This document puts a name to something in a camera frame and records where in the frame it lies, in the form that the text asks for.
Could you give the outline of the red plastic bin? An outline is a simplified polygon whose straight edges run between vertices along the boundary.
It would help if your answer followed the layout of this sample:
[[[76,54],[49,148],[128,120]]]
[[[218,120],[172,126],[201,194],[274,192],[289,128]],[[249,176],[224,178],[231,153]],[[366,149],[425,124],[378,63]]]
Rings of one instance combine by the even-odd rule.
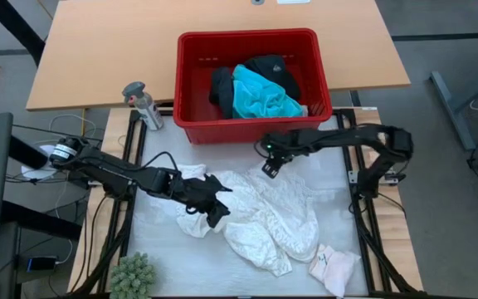
[[[269,54],[283,56],[307,116],[225,119],[209,100],[212,73]],[[316,129],[332,112],[318,38],[311,29],[186,32],[178,39],[173,120],[194,145],[252,143],[273,131]]]

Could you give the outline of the black desk leg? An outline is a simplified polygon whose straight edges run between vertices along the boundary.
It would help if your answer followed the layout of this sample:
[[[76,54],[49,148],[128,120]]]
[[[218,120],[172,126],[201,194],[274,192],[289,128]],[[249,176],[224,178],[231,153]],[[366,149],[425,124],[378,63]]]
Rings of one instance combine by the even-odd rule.
[[[0,23],[26,48],[39,66],[46,43],[8,0],[0,0]]]

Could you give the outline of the grey desk leg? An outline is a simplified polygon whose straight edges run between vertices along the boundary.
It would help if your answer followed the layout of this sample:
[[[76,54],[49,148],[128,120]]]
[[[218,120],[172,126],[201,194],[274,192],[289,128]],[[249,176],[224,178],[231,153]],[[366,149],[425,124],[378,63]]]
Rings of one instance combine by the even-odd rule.
[[[478,79],[468,83],[464,91],[452,94],[446,82],[438,71],[432,71],[430,80],[434,85],[441,103],[453,124],[457,136],[465,150],[473,150],[476,143],[471,135],[468,122],[463,115],[463,110],[475,99],[478,98]]]

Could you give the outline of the black phone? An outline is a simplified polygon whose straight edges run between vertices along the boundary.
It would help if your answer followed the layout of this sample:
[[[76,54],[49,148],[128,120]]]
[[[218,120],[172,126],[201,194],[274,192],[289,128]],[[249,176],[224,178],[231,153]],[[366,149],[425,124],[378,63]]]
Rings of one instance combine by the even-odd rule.
[[[56,257],[30,257],[27,260],[27,272],[54,270],[56,264]]]

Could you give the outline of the teal garment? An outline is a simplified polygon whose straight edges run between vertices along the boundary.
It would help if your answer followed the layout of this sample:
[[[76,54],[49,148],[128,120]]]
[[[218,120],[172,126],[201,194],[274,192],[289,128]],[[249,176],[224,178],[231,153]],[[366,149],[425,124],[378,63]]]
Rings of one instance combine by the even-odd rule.
[[[236,119],[301,117],[302,106],[285,89],[239,64],[232,73],[232,116]]]

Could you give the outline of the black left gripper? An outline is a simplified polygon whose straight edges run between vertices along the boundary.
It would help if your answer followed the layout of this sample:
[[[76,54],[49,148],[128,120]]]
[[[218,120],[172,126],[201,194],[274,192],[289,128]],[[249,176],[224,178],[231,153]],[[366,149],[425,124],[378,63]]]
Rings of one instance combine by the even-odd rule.
[[[168,196],[184,204],[187,213],[206,213],[210,228],[230,214],[228,207],[217,199],[217,193],[231,191],[213,174],[205,174],[203,179],[183,179],[180,172],[173,172],[168,185]]]

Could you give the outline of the pale pink underwear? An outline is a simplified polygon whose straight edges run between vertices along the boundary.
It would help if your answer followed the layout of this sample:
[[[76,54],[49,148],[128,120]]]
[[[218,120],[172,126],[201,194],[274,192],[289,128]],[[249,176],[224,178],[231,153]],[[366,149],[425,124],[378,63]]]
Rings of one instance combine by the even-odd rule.
[[[319,264],[317,256],[324,253],[327,265]],[[344,297],[346,285],[351,278],[354,266],[361,257],[352,252],[339,252],[331,246],[320,244],[311,261],[309,274],[322,282],[326,290],[336,297]]]

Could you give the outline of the light wooden desk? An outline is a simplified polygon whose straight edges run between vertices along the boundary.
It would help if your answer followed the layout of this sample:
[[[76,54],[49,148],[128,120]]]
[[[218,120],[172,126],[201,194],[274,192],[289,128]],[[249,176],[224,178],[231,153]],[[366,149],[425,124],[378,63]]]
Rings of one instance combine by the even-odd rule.
[[[27,109],[120,106],[133,81],[145,83],[155,100],[170,100],[182,34],[276,28],[316,33],[332,90],[410,82],[375,0],[64,0]]]

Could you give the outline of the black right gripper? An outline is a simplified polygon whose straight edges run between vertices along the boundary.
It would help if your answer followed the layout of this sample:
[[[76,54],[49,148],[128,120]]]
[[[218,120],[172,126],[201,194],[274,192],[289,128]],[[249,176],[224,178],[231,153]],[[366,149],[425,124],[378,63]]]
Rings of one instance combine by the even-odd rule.
[[[291,135],[267,134],[260,139],[259,146],[266,152],[264,156],[267,161],[286,164],[291,162],[294,157],[301,155],[300,149],[292,145],[292,141],[293,137]],[[266,162],[262,167],[262,171],[273,179],[278,175],[280,166],[270,165]]]

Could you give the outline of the white lace garment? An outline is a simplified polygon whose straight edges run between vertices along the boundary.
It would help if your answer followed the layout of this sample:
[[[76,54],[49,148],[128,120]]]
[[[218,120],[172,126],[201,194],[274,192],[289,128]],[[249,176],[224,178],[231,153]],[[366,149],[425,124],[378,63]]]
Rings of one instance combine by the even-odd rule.
[[[291,259],[313,258],[319,226],[311,202],[321,192],[307,188],[294,172],[282,172],[275,179],[260,169],[213,174],[230,189],[217,194],[230,214],[211,228],[205,215],[189,215],[177,207],[177,224],[184,233],[195,238],[220,233],[236,254],[276,277],[292,271]]]

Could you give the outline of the small green plant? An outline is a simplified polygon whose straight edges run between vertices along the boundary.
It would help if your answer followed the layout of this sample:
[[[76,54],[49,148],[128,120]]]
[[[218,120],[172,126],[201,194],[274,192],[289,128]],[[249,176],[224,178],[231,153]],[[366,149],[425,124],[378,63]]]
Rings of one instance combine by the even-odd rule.
[[[155,270],[146,253],[136,252],[119,260],[110,278],[110,299],[149,299]]]

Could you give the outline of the clear spray bottle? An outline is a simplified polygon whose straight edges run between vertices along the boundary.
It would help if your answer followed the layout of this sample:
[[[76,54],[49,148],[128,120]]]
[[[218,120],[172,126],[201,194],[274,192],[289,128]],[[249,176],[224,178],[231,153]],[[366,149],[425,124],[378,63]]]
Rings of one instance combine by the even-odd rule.
[[[145,84],[141,81],[129,83],[122,91],[124,102],[140,113],[149,130],[160,130],[163,127],[162,116],[152,96],[144,88]]]

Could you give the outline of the black garment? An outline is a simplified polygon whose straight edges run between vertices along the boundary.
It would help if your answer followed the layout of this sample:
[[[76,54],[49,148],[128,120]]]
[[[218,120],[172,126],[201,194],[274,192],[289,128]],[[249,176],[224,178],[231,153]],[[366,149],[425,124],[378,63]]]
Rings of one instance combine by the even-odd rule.
[[[264,76],[269,81],[273,81],[279,86],[282,86],[285,89],[286,94],[297,102],[300,99],[301,91],[299,85],[297,80],[286,69],[283,56],[256,56],[245,61],[242,65],[247,69]],[[236,119],[232,116],[232,73],[235,67],[233,69],[219,67],[212,73],[211,77],[211,88],[208,100],[211,104],[220,108],[222,117],[225,119]],[[303,116],[307,115],[304,106],[301,106],[304,111]]]

